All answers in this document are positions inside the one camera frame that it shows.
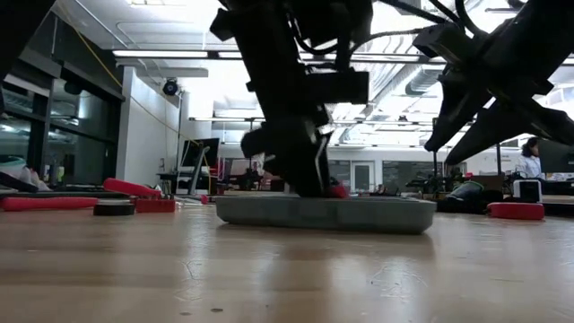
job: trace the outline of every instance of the red foam pad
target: red foam pad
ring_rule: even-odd
[[[174,213],[176,201],[168,199],[138,199],[135,201],[135,210],[138,213]]]
[[[75,210],[94,207],[98,199],[94,197],[7,197],[0,202],[6,212],[30,210]]]
[[[129,183],[119,179],[106,179],[103,187],[110,192],[123,193],[131,196],[155,196],[161,197],[161,192],[156,189],[147,188],[143,185]]]
[[[533,203],[490,203],[488,211],[491,217],[510,220],[542,220],[544,206]]]
[[[344,189],[343,186],[337,185],[329,188],[329,197],[348,198],[349,194],[347,194],[347,191]]]

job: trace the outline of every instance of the person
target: person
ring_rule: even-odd
[[[522,145],[522,154],[518,157],[516,171],[527,179],[546,179],[540,167],[537,137],[528,139]]]
[[[385,188],[385,186],[383,184],[378,184],[377,191],[375,193],[384,194],[386,192],[387,192],[387,188]]]

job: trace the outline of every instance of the wooden table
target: wooden table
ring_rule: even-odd
[[[574,222],[440,215],[422,236],[179,214],[0,214],[2,322],[573,322]]]

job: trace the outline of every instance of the black cable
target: black cable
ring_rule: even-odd
[[[422,28],[415,28],[415,29],[411,29],[411,30],[406,30],[406,31],[382,31],[382,32],[377,32],[374,33],[372,35],[369,36],[369,38],[365,41],[362,41],[360,43],[355,44],[352,48],[351,48],[351,55],[357,51],[357,49],[359,49],[359,47],[365,45],[366,43],[373,41],[374,39],[378,39],[381,37],[388,37],[388,36],[403,36],[403,35],[413,35],[413,34],[417,34],[419,32],[422,31]]]
[[[448,22],[446,19],[439,17],[436,14],[427,13],[423,9],[419,9],[413,5],[406,4],[406,3],[402,2],[401,0],[379,0],[379,1],[382,2],[383,4],[388,4],[388,5],[394,6],[395,8],[405,10],[406,12],[412,13],[419,18],[426,19],[429,22],[434,22],[434,23]]]
[[[444,13],[452,22],[456,24],[461,24],[460,18],[452,12],[452,10],[448,9],[440,0],[429,0],[429,2],[434,5],[440,12]]]
[[[325,56],[327,54],[330,54],[330,53],[333,53],[334,51],[336,51],[337,44],[334,44],[333,46],[329,46],[328,48],[322,48],[322,49],[317,49],[317,48],[313,48],[313,47],[309,46],[305,42],[305,40],[303,39],[303,36],[301,36],[299,26],[297,25],[295,18],[291,14],[289,14],[289,22],[291,23],[291,30],[293,32],[293,37],[295,38],[295,41],[297,41],[297,44],[306,52],[310,53],[311,55]]]
[[[465,0],[455,0],[455,8],[457,9],[457,14],[460,18],[460,21],[465,25],[466,28],[468,28],[468,30],[470,30],[470,32],[472,32],[475,36],[483,35],[486,33],[485,31],[478,28],[478,26],[474,24],[473,20],[470,19],[470,16],[466,12]]]

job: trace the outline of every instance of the woman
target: woman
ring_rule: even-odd
[[[520,176],[527,179],[545,179],[538,157],[537,137],[528,139],[526,144],[522,145],[522,155],[518,157],[516,171]]]

